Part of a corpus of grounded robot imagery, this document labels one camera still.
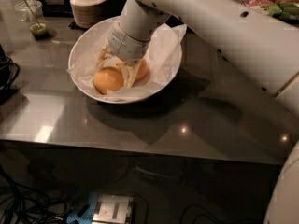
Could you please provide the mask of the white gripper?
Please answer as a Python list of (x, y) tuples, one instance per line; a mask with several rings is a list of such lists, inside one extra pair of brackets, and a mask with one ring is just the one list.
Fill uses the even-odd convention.
[(121, 65), (124, 87), (132, 87), (141, 65), (138, 59), (146, 54), (153, 33), (168, 18), (167, 13), (137, 0), (127, 0), (118, 21), (107, 34), (107, 44), (97, 54), (96, 70), (115, 67), (117, 56), (125, 61)]

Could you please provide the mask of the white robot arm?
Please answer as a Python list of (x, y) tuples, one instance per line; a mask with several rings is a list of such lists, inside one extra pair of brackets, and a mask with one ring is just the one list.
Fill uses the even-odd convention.
[(268, 142), (275, 126), (288, 135), (290, 152), (263, 224), (299, 224), (299, 29), (233, 0), (127, 0), (104, 50), (135, 68), (169, 16), (215, 50), (216, 90), (251, 112), (251, 129)]

